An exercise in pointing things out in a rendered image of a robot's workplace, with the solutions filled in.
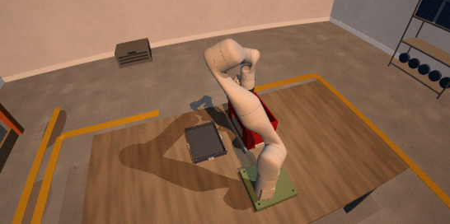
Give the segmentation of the grey rectangular tray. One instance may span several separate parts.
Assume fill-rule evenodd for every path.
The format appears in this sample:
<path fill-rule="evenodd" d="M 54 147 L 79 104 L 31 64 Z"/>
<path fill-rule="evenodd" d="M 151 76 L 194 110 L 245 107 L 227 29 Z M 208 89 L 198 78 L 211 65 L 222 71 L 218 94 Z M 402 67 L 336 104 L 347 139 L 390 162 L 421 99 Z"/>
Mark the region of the grey rectangular tray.
<path fill-rule="evenodd" d="M 185 133 L 186 136 L 188 134 L 187 139 L 190 150 L 192 149 L 191 153 L 195 164 L 207 161 L 211 157 L 215 158 L 227 154 L 227 150 L 213 121 L 185 128 Z"/>

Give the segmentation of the red bottle crate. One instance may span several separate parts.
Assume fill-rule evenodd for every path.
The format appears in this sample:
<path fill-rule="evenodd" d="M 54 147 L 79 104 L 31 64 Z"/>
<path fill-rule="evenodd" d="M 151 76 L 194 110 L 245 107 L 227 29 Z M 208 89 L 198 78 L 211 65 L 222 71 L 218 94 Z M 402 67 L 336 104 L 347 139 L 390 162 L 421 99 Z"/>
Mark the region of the red bottle crate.
<path fill-rule="evenodd" d="M 261 104 L 263 105 L 263 107 L 265 109 L 265 113 L 267 114 L 267 117 L 270 120 L 270 122 L 276 132 L 278 120 L 270 112 L 270 110 L 265 105 L 265 103 L 262 101 L 262 99 L 255 92 L 253 92 L 253 94 L 255 94 L 259 98 Z M 236 129 L 238 135 L 240 136 L 240 138 L 243 141 L 247 150 L 255 148 L 256 144 L 263 142 L 263 140 L 259 134 L 255 134 L 251 130 L 248 130 L 246 127 L 244 127 L 244 125 L 241 123 L 241 120 L 239 120 L 237 113 L 233 109 L 230 100 L 228 100 L 228 117 L 232 121 L 234 128 Z"/>

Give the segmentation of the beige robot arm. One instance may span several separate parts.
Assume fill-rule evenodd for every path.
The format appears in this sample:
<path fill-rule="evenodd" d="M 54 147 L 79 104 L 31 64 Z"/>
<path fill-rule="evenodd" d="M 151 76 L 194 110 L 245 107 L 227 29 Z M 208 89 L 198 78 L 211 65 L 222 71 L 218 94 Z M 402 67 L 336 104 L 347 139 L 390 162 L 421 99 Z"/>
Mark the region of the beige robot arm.
<path fill-rule="evenodd" d="M 255 67 L 259 58 L 260 53 L 257 49 L 243 48 L 231 39 L 222 40 L 204 51 L 204 61 L 230 100 L 241 123 L 258 133 L 264 141 L 265 147 L 257 159 L 257 182 L 255 181 L 255 194 L 262 200 L 273 198 L 287 150 L 275 132 L 259 98 L 248 91 L 255 86 Z M 249 64 L 241 67 L 241 76 L 236 75 L 232 80 L 227 71 L 246 63 Z"/>

